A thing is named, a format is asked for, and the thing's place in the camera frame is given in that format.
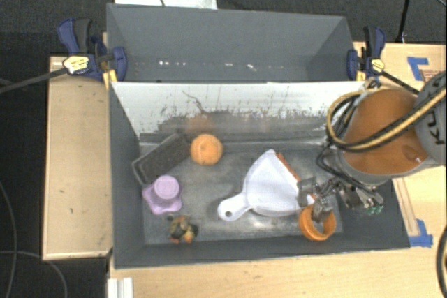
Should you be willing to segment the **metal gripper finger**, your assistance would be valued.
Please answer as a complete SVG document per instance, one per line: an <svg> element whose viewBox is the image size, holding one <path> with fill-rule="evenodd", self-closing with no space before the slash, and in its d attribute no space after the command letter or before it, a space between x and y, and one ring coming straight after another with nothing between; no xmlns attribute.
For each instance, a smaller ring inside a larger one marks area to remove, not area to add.
<svg viewBox="0 0 447 298"><path fill-rule="evenodd" d="M307 207L310 204L314 204L315 195L314 187L316 185L316 179L314 177L308 179L301 179L297 182L298 196L297 201L301 207Z"/></svg>
<svg viewBox="0 0 447 298"><path fill-rule="evenodd" d="M314 199L311 218L317 223L326 221L333 212L334 205L330 196L313 195Z"/></svg>

